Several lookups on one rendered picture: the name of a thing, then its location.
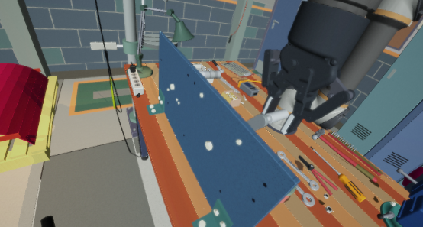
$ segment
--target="wooden tabletop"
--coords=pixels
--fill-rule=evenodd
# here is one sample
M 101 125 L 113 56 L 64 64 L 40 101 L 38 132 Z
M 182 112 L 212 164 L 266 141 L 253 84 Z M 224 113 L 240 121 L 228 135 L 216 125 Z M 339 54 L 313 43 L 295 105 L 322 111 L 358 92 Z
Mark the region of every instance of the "wooden tabletop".
M 212 62 L 202 62 L 202 64 L 207 68 L 218 70 Z M 189 163 L 173 133 L 172 127 L 167 121 L 166 114 L 149 115 L 147 111 L 148 105 L 159 102 L 159 65 L 152 63 L 147 64 L 147 66 L 153 70 L 153 75 L 141 80 L 144 85 L 144 95 L 137 98 L 132 94 L 137 117 L 173 227 L 192 226 L 192 222 L 209 214 L 212 209 L 194 173 L 189 167 Z M 223 66 L 221 68 L 224 69 L 222 77 L 233 87 L 236 87 L 239 77 Z M 260 81 L 260 77 L 256 74 L 249 76 L 248 79 Z M 255 115 L 260 114 L 267 97 L 266 89 L 260 83 L 252 84 L 259 89 L 259 94 L 249 97 L 239 89 L 241 95 L 245 95 L 247 100 L 243 99 L 242 102 L 244 104 L 234 108 L 244 120 L 249 120 Z M 215 87 L 219 93 L 230 90 L 219 79 L 215 79 L 211 86 Z M 372 183 L 369 178 L 346 162 L 345 159 L 333 151 L 321 139 L 313 140 L 311 136 L 318 129 L 320 127 L 314 123 L 303 121 L 299 126 L 299 130 L 294 135 L 281 135 L 268 127 L 257 130 L 257 134 L 275 153 L 277 151 L 285 152 L 288 159 L 302 170 L 308 178 L 318 182 L 312 172 L 304 168 L 304 165 L 299 161 L 299 155 L 304 157 L 310 164 L 314 164 L 318 172 L 338 187 L 338 190 L 335 191 L 326 184 L 333 195 L 325 199 L 324 194 L 326 192 L 320 184 L 319 190 L 311 190 L 308 187 L 308 183 L 288 165 L 292 172 L 300 179 L 299 186 L 306 193 L 313 195 L 315 205 L 313 207 L 305 206 L 301 201 L 301 195 L 295 191 L 295 194 L 288 201 L 280 203 L 275 207 L 257 226 L 377 227 L 385 225 L 383 220 L 377 218 L 377 214 L 380 212 L 380 206 L 386 201 L 395 201 L 401 204 L 403 200 L 408 199 L 408 191 L 385 174 L 376 176 L 378 178 L 377 183 Z M 361 159 L 353 156 L 331 135 L 327 133 L 324 137 L 338 150 L 372 173 L 369 168 L 366 168 L 366 165 Z M 312 151 L 310 146 L 334 168 L 353 181 L 364 193 L 366 200 L 361 203 L 357 202 L 347 189 L 343 187 L 343 184 L 337 178 L 337 174 Z M 332 208 L 332 213 L 327 213 L 327 206 Z

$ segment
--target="yellow wooden crate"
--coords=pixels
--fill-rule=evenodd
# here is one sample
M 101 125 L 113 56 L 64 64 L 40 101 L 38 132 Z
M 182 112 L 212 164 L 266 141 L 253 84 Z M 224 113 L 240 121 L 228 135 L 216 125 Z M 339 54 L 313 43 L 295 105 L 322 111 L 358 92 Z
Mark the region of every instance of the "yellow wooden crate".
M 0 173 L 50 159 L 50 140 L 56 108 L 57 87 L 57 76 L 48 77 L 35 145 L 15 139 L 10 150 L 10 140 L 0 142 Z

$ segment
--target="locker vent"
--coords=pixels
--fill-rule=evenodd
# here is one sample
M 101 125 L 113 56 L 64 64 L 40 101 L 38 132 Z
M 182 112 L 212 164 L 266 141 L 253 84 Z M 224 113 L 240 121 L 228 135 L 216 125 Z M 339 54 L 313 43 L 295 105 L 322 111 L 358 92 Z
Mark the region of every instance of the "locker vent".
M 402 165 L 406 164 L 408 162 L 408 159 L 392 152 L 388 156 L 383 159 L 384 162 L 391 164 L 392 166 L 396 168 L 400 168 Z
M 364 126 L 359 123 L 357 123 L 351 132 L 361 140 L 366 139 L 372 133 L 369 129 L 364 128 Z

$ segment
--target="black cable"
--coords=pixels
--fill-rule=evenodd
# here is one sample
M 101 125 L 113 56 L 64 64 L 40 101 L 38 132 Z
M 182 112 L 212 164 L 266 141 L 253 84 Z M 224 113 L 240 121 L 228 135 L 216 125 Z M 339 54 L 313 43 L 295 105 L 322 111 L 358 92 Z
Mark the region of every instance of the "black cable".
M 102 23 L 100 22 L 100 14 L 98 13 L 97 0 L 95 0 L 95 9 L 97 9 L 98 25 L 99 25 L 99 27 L 100 27 L 100 32 L 102 33 L 103 46 L 104 46 L 104 48 L 105 48 L 105 38 L 104 38 L 104 36 L 103 36 Z M 109 62 L 108 62 L 108 53 L 107 53 L 107 50 L 106 50 L 106 49 L 105 49 L 105 57 L 106 57 L 106 61 L 107 61 L 108 78 L 109 78 L 109 79 L 111 79 L 111 82 L 112 82 L 112 84 L 113 84 L 113 88 L 114 88 L 114 90 L 115 90 L 115 92 L 116 92 L 116 98 L 118 98 L 119 106 L 121 107 L 121 110 L 119 110 L 119 109 L 118 109 L 118 106 L 116 106 L 116 107 L 115 107 L 115 110 L 116 110 L 116 115 L 117 115 L 118 120 L 119 120 L 119 125 L 121 126 L 122 134 L 123 134 L 123 136 L 124 136 L 124 141 L 125 141 L 125 143 L 126 143 L 126 147 L 128 148 L 128 151 L 129 151 L 129 153 L 130 153 L 130 154 L 134 155 L 135 157 L 141 157 L 141 156 L 137 156 L 136 154 L 133 154 L 133 153 L 131 152 L 131 149 L 129 148 L 128 142 L 126 141 L 126 137 L 125 137 L 125 134 L 124 134 L 124 129 L 122 128 L 121 119 L 119 118 L 119 114 L 118 114 L 118 112 L 122 113 L 122 105 L 121 105 L 121 101 L 119 100 L 118 91 L 116 90 L 115 81 L 113 80 L 113 76 L 112 76 L 112 74 L 111 74 L 110 64 L 109 64 Z

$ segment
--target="lamp shade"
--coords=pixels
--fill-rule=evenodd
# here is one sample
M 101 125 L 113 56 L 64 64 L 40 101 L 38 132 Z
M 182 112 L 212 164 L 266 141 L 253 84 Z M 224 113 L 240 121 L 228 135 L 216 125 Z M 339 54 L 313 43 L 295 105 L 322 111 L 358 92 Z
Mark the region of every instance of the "lamp shade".
M 194 35 L 189 32 L 183 21 L 177 21 L 175 25 L 175 33 L 173 34 L 172 42 L 187 41 L 194 38 Z

